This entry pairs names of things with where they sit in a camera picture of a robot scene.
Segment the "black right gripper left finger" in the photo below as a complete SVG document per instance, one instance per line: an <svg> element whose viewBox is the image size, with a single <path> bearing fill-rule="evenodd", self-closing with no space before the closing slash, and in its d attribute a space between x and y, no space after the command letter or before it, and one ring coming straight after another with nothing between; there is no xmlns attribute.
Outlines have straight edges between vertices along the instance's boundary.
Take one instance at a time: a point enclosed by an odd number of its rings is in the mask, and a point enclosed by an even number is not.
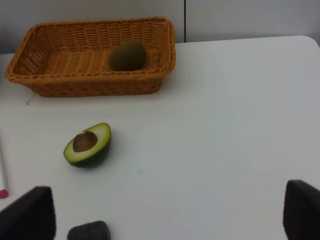
<svg viewBox="0 0 320 240"><path fill-rule="evenodd" d="M57 224L52 189L36 186L0 211L2 240L53 240Z"/></svg>

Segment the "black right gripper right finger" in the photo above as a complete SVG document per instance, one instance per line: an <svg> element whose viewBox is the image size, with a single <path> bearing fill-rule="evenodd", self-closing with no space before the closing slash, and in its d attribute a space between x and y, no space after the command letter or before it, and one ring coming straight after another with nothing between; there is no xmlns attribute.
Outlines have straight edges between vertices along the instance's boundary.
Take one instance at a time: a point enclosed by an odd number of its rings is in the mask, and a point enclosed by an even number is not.
<svg viewBox="0 0 320 240"><path fill-rule="evenodd" d="M320 191L303 180L286 184L283 228L289 240L320 238Z"/></svg>

